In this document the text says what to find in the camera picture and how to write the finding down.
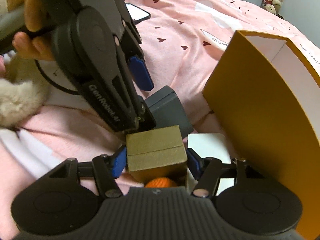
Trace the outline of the person left hand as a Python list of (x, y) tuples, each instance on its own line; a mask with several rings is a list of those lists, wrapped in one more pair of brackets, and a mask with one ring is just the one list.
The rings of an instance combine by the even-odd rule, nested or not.
[[(46, 10), (41, 0), (7, 0), (9, 10), (24, 4), (24, 21), (28, 31), (36, 32), (44, 27)], [(24, 32), (18, 32), (13, 38), (12, 45), (22, 58), (53, 61), (49, 39), (40, 36), (30, 38)]]

